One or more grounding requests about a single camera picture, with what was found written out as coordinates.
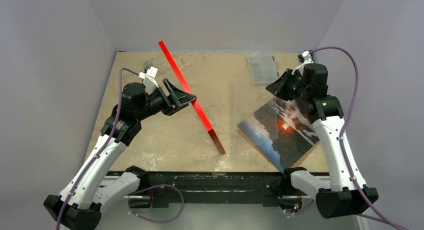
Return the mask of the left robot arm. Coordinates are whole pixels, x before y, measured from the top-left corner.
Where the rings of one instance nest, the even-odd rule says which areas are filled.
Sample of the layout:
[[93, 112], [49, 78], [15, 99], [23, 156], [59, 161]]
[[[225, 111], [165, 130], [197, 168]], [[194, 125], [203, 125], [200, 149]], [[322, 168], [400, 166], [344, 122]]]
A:
[[154, 87], [147, 93], [146, 86], [137, 82], [123, 87], [118, 104], [105, 121], [83, 166], [58, 195], [49, 195], [44, 201], [44, 207], [59, 228], [94, 230], [102, 215], [124, 196], [133, 192], [142, 195], [148, 191], [146, 172], [134, 166], [107, 186], [101, 187], [101, 183], [142, 129], [142, 120], [159, 112], [171, 116], [196, 100], [195, 95], [178, 89], [167, 79], [162, 82], [169, 94], [161, 87]]

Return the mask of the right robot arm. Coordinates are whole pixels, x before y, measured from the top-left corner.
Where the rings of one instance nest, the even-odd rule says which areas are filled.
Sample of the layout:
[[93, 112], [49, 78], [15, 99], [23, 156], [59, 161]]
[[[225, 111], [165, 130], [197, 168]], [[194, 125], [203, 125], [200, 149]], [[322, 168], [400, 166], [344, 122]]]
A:
[[296, 101], [318, 135], [328, 165], [328, 182], [303, 167], [284, 170], [281, 188], [288, 194], [300, 190], [316, 203], [325, 219], [359, 215], [379, 198], [367, 185], [354, 160], [345, 133], [344, 113], [337, 97], [328, 94], [328, 70], [308, 63], [303, 72], [287, 69], [266, 90], [285, 101]]

